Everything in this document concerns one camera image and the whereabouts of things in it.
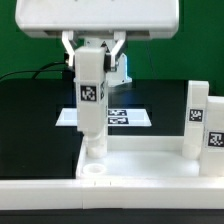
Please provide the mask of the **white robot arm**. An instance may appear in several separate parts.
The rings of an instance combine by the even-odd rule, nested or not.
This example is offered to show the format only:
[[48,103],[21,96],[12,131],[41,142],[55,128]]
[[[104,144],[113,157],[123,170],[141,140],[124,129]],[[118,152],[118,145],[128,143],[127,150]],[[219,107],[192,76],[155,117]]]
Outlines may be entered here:
[[59,38],[75,62],[81,38],[110,39],[105,69],[114,72],[127,40],[173,37],[179,28],[179,0],[17,0],[15,21],[28,36]]

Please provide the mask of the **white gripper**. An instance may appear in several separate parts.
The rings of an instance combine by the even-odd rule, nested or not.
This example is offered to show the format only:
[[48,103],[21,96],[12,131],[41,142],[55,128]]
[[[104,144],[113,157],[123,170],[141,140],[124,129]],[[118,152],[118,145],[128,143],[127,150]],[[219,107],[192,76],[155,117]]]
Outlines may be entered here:
[[129,39],[170,39],[179,28],[179,0],[17,0],[15,21],[30,37],[59,37],[74,69],[77,37],[111,38],[104,70],[115,72]]

